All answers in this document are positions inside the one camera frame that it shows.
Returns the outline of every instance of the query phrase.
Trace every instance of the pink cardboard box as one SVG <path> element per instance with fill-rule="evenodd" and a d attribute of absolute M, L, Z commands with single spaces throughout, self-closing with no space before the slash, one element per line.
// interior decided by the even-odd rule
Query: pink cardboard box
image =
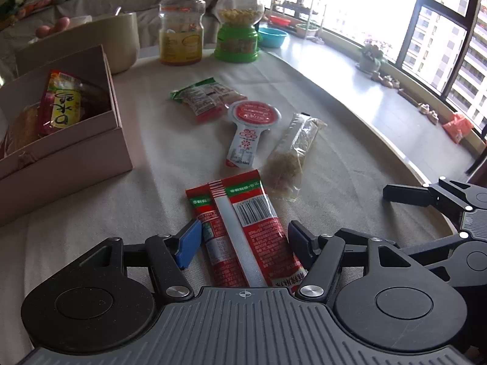
<path fill-rule="evenodd" d="M 111 110 L 0 159 L 0 226 L 132 169 L 110 69 L 101 46 L 36 68 L 0 88 L 0 109 L 7 122 L 12 122 L 25 107 L 40 101 L 52 69 L 108 91 Z"/>

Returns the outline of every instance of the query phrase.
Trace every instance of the green candy dispenser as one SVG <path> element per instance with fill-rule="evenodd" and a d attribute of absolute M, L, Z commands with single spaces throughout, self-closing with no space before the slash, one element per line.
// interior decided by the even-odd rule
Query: green candy dispenser
<path fill-rule="evenodd" d="M 257 59 L 256 24 L 264 15 L 263 0 L 218 0 L 216 16 L 221 23 L 215 57 L 224 62 L 250 63 Z"/>

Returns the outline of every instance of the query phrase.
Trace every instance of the white table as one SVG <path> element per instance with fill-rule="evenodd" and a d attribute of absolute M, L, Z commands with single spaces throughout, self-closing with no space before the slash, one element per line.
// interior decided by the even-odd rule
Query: white table
<path fill-rule="evenodd" d="M 20 306 L 34 287 L 106 237 L 121 236 L 131 244 L 161 232 L 176 233 L 191 218 L 185 189 L 240 172 L 224 164 L 235 125 L 224 118 L 196 124 L 188 106 L 169 100 L 171 90 L 210 76 L 282 113 L 280 124 L 261 136 L 255 167 L 265 162 L 294 112 L 307 112 L 328 124 L 307 160 L 299 199 L 273 201 L 284 227 L 298 219 L 316 234 L 348 227 L 403 246 L 450 233 L 438 214 L 382 202 L 387 183 L 418 181 L 343 104 L 267 53 L 251 64 L 219 62 L 209 53 L 187 67 L 166 67 L 157 58 L 144 58 L 115 76 L 134 170 L 0 228 L 2 365 L 16 363 L 31 348 Z M 196 292 L 211 284 L 206 265 L 200 251 L 185 272 Z M 144 270 L 129 273 L 148 282 Z"/>

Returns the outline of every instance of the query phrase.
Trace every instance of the floor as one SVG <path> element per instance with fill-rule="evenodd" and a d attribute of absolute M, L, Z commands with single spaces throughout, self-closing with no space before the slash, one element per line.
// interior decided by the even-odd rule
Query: floor
<path fill-rule="evenodd" d="M 397 90 L 371 81 L 356 62 L 326 46 L 290 35 L 281 48 L 263 48 L 340 100 L 387 137 L 431 181 L 465 179 L 474 157 L 433 125 Z"/>

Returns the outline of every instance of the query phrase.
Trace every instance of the egg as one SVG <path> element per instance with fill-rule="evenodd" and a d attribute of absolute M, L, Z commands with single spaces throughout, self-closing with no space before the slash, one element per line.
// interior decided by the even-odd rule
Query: egg
<path fill-rule="evenodd" d="M 52 33 L 59 33 L 60 31 L 66 30 L 69 26 L 69 18 L 62 17 L 59 19 L 53 27 Z"/>
<path fill-rule="evenodd" d="M 49 31 L 51 28 L 49 26 L 40 26 L 36 30 L 36 37 L 37 38 L 44 38 L 49 35 Z"/>

